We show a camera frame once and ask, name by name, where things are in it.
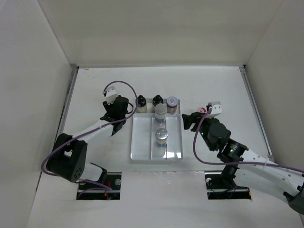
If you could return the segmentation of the pink cap spice bottle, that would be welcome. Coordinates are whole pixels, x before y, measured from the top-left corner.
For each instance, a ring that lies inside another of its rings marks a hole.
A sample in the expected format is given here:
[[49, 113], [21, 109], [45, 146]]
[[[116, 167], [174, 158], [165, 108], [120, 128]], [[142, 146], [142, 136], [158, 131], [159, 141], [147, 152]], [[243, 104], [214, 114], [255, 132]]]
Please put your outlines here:
[[205, 114], [205, 113], [207, 113], [207, 109], [204, 108], [204, 107], [199, 107], [199, 108], [197, 109], [197, 112], [198, 112], [198, 113], [201, 113], [201, 114]]

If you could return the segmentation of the black round cap jar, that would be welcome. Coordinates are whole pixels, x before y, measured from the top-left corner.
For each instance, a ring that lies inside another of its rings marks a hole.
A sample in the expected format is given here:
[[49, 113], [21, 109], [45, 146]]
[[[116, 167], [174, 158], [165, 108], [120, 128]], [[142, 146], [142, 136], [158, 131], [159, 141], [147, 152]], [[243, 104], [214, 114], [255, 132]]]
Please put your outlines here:
[[137, 113], [147, 113], [147, 100], [143, 95], [137, 97]]

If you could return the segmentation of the red label spice jar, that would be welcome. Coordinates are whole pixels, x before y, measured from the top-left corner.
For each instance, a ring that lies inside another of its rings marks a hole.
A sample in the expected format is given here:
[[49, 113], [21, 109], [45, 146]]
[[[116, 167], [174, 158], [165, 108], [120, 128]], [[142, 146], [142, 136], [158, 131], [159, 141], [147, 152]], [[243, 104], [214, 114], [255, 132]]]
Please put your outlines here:
[[167, 113], [169, 114], [176, 113], [179, 100], [174, 96], [169, 96], [166, 100], [166, 103], [167, 103]]

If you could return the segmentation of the silver cap blue bottle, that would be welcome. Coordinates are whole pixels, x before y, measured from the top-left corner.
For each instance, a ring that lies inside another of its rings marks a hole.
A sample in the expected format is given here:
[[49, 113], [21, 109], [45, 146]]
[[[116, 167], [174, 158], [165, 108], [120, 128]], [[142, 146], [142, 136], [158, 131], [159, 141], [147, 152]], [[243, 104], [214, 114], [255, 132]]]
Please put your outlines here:
[[164, 127], [166, 124], [166, 113], [167, 113], [167, 106], [166, 104], [157, 104], [155, 107], [155, 123], [160, 126]]

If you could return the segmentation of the silver cap blue-band bottle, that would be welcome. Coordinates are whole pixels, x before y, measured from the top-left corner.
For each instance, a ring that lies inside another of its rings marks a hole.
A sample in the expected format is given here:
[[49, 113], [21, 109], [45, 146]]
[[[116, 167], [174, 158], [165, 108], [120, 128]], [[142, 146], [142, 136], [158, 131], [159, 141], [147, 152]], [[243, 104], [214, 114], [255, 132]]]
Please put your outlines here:
[[167, 146], [168, 131], [165, 128], [159, 128], [155, 132], [155, 146], [161, 151], [165, 151]]

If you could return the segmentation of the black round cap bottle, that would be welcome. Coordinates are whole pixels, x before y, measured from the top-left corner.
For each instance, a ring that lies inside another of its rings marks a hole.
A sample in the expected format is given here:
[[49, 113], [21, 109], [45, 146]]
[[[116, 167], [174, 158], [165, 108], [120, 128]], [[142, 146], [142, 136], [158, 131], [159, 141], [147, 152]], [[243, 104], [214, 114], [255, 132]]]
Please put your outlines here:
[[163, 98], [160, 95], [156, 95], [153, 99], [152, 99], [152, 105], [155, 107], [158, 104], [163, 104]]

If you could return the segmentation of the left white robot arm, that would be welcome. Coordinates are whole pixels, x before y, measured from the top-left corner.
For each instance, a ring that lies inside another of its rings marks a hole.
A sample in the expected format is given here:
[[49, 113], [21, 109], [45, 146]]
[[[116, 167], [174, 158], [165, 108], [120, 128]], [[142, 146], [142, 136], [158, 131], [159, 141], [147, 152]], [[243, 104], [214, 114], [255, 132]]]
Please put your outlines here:
[[54, 144], [53, 151], [41, 164], [41, 171], [50, 176], [59, 176], [69, 182], [90, 180], [95, 189], [106, 185], [103, 169], [95, 164], [86, 162], [88, 144], [94, 139], [114, 136], [122, 129], [128, 117], [129, 99], [117, 96], [113, 103], [103, 102], [106, 113], [95, 124], [87, 129], [69, 135], [60, 134]]

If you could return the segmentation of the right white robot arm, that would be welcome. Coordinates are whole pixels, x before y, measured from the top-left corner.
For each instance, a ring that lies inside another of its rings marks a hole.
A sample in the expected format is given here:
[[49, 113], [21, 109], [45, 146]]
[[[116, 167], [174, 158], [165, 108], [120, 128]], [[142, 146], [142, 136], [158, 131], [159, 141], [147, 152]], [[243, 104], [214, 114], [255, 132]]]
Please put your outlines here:
[[[224, 166], [221, 184], [233, 187], [240, 170], [251, 172], [272, 183], [288, 206], [299, 214], [304, 213], [304, 171], [294, 167], [278, 165], [253, 152], [247, 146], [233, 140], [231, 131], [210, 112], [182, 114], [183, 128], [195, 133], [192, 149], [195, 158], [206, 165]], [[201, 136], [208, 149], [217, 152], [217, 163], [204, 161], [196, 152], [197, 137]]]

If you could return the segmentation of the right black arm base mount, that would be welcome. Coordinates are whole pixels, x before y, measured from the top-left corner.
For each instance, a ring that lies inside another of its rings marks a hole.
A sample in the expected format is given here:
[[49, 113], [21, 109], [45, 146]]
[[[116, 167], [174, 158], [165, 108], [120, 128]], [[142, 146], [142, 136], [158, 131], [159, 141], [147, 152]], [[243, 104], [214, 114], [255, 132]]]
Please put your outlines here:
[[226, 165], [222, 171], [205, 172], [209, 200], [251, 200], [250, 188], [238, 186], [234, 181], [237, 170], [235, 166]]

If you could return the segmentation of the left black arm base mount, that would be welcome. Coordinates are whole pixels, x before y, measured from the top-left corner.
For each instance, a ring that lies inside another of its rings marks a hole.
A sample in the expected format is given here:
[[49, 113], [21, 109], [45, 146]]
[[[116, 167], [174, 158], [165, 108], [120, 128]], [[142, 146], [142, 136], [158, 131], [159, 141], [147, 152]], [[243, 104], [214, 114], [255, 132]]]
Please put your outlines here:
[[100, 180], [78, 181], [76, 200], [119, 200], [122, 173], [103, 171]]

